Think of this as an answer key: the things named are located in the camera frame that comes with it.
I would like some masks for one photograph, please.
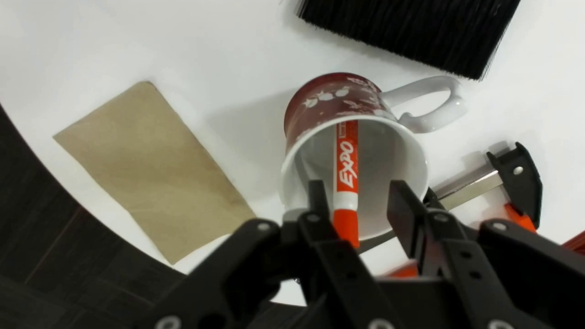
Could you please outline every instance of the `marker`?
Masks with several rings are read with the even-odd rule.
[[[360,246],[358,233],[358,122],[336,124],[332,226],[342,239]]]

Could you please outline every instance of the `mug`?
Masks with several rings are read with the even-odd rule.
[[[424,114],[393,114],[406,100],[449,91],[449,96]],[[415,133],[438,129],[464,113],[459,80],[438,74],[382,91],[354,72],[327,72],[303,83],[289,100],[285,129],[285,160],[281,164],[279,199],[287,209],[307,208],[307,184],[321,178],[329,206],[332,204],[336,124],[358,122],[358,231],[360,239],[391,230],[385,219],[387,189],[402,178],[422,199],[427,184],[427,162]]]

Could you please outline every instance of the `mug handle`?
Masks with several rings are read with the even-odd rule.
[[[418,98],[427,93],[442,91],[442,89],[449,89],[449,96],[438,107],[418,116],[407,111],[396,116],[396,120],[406,127],[409,127],[411,131],[424,133],[424,131],[438,129],[464,114],[466,109],[462,105],[460,87],[457,78],[451,78],[448,74],[437,74],[437,76],[415,80],[402,87],[384,91],[382,100],[391,109],[393,105],[398,105],[402,102]]]

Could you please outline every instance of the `white table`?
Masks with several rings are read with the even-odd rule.
[[[294,16],[294,3],[0,0],[0,102],[42,162],[91,213],[166,262],[128,211],[55,142],[56,131],[150,78],[252,209],[278,220],[281,114],[296,87],[329,71],[354,71],[382,87],[440,72],[310,27]],[[486,76],[462,80],[468,114],[418,138],[431,186],[480,164],[490,146],[521,140],[544,182],[539,231],[559,242],[585,228],[583,12],[581,0],[524,0]],[[490,193],[455,213],[466,222],[502,213],[493,202],[502,195]],[[214,244],[172,266],[190,272]],[[363,259],[373,272],[384,272],[404,253],[391,241]]]

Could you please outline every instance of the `black brush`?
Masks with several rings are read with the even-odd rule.
[[[480,78],[519,0],[301,0],[298,16],[396,54]]]

